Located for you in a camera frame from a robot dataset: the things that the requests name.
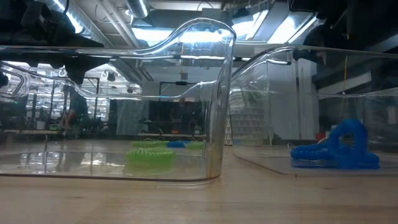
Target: ceiling light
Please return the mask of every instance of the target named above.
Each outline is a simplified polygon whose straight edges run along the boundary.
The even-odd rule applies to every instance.
[[[235,31],[237,37],[246,35],[248,32],[248,27],[252,27],[253,21],[240,22],[232,25],[232,29]]]
[[[180,36],[180,41],[184,43],[196,43],[196,42],[219,42],[222,41],[222,37],[217,32],[184,32]]]
[[[252,25],[250,32],[248,32],[248,34],[245,38],[246,40],[252,39],[254,37],[257,30],[259,30],[261,24],[264,22],[264,19],[266,19],[268,12],[269,12],[269,10],[267,9],[262,12],[256,13],[256,14],[259,14],[256,17],[254,17],[256,14],[253,15],[254,24]]]
[[[280,60],[274,60],[274,59],[267,59],[266,60],[269,63],[277,64],[277,65],[288,65],[288,62],[280,61]]]
[[[312,17],[312,19],[306,23],[296,34],[293,35],[293,37],[291,37],[287,42],[288,43],[292,43],[293,41],[295,41],[298,37],[300,37],[304,31],[306,31],[315,21],[317,20],[317,17],[314,16]]]
[[[26,62],[9,62],[9,61],[5,61],[6,63],[10,64],[10,65],[15,65],[15,66],[20,66],[20,67],[28,67],[30,68],[29,64]]]
[[[287,17],[275,30],[272,37],[267,41],[268,44],[283,44],[287,42],[295,32],[294,20]]]
[[[134,35],[136,35],[137,39],[144,40],[148,42],[149,46],[153,46],[160,41],[166,39],[173,30],[168,29],[140,29],[140,28],[132,28]]]
[[[37,96],[51,96],[51,93],[37,93]],[[55,93],[54,96],[63,96],[61,93]]]
[[[97,88],[97,86],[91,86],[91,85],[82,85],[82,88]],[[117,88],[116,86],[103,86],[100,85],[99,88]]]

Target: transparent acrylic box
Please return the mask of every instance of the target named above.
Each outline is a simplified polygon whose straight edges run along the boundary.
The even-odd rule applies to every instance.
[[[235,39],[199,18],[142,50],[2,46],[0,175],[219,176]]]
[[[398,174],[396,65],[398,56],[391,54],[272,46],[232,74],[229,115],[234,155],[287,175]],[[350,131],[340,134],[336,128],[346,122],[365,131],[356,134],[356,129],[346,128]],[[379,163],[339,166],[342,157],[333,154],[332,141],[346,146],[342,154],[348,164],[357,148],[377,155]],[[365,142],[366,147],[356,147],[356,142]],[[332,159],[293,155],[310,145],[318,149],[310,153],[326,153]]]

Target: blue 3d printed object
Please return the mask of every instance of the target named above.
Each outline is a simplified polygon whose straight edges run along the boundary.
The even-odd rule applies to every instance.
[[[345,134],[354,134],[353,146],[339,141]],[[292,167],[335,169],[378,169],[379,157],[368,151],[368,131],[357,119],[345,119],[321,143],[299,146],[290,152]],[[318,161],[306,164],[303,161]]]

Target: white wall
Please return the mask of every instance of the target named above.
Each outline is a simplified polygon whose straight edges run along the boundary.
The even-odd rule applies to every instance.
[[[315,139],[319,130],[318,97],[298,95],[315,93],[312,75],[316,72],[313,62],[300,59],[291,65],[267,63],[269,79],[269,122],[273,133],[282,139]]]

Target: wooden tabletop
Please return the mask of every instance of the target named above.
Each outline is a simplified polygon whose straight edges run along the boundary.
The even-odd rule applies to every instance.
[[[0,223],[398,223],[397,177],[294,177],[226,147],[210,184],[0,177]]]

